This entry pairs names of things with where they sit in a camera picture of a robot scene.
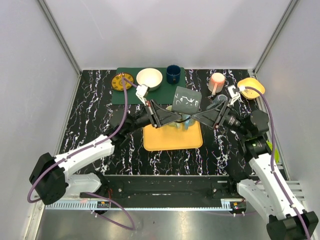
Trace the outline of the grey mug white inside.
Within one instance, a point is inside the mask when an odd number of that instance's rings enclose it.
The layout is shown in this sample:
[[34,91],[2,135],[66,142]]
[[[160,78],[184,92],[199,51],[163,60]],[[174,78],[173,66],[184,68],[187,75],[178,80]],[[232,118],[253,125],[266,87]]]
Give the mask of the grey mug white inside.
[[229,98],[226,95],[219,94],[214,98],[214,100],[212,101],[211,105],[212,106],[216,106],[216,105],[218,105],[218,104],[220,104],[222,102],[228,101],[228,100],[229,100]]

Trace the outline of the orange and blue mug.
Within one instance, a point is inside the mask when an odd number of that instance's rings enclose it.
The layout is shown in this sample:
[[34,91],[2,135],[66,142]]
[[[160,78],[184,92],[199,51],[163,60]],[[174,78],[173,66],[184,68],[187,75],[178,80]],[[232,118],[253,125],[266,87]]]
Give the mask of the orange and blue mug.
[[195,124],[195,120],[192,118],[191,115],[188,114],[182,114],[182,125],[183,125],[183,129],[185,131],[187,131],[191,126],[193,126]]

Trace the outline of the dark teal mug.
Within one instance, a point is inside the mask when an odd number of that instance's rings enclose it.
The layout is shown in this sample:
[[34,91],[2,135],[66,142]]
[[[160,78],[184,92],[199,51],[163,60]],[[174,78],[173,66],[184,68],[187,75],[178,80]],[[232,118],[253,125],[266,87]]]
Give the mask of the dark teal mug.
[[177,86],[172,103],[172,111],[185,115],[198,112],[202,100],[199,91]]

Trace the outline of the pink mug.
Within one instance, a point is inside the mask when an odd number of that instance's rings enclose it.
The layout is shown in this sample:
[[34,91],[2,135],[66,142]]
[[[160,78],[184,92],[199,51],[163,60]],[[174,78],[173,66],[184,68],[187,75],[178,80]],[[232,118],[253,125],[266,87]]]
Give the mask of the pink mug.
[[226,77],[219,72],[215,72],[211,75],[208,90],[211,92],[211,95],[214,96],[217,93],[220,93],[224,87]]

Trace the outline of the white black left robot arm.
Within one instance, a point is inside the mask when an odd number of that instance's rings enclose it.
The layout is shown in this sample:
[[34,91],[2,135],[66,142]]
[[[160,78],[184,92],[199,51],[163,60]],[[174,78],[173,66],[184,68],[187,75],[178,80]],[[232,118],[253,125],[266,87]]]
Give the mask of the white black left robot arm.
[[96,139],[62,154],[52,156],[46,152],[39,157],[29,177],[31,188],[27,201],[42,201],[45,205],[57,202],[71,189],[70,178],[74,173],[112,155],[129,134],[148,125],[160,128],[179,119],[178,113],[162,108],[154,100],[148,100],[146,106],[134,114],[129,114],[127,107],[113,111],[106,131]]

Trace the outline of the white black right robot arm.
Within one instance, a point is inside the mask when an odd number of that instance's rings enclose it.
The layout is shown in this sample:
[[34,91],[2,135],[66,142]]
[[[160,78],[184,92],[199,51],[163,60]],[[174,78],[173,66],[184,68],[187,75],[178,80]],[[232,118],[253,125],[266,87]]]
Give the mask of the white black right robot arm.
[[270,239],[309,240],[319,219],[314,211],[307,211],[297,200],[277,167],[273,149],[265,139],[269,131],[268,114],[254,110],[247,117],[240,117],[224,101],[193,114],[192,118],[213,129],[228,127],[241,137],[239,152],[264,189],[260,190],[245,171],[230,167],[227,173],[233,182],[227,185],[227,192],[230,197],[241,196],[252,205],[265,221]]

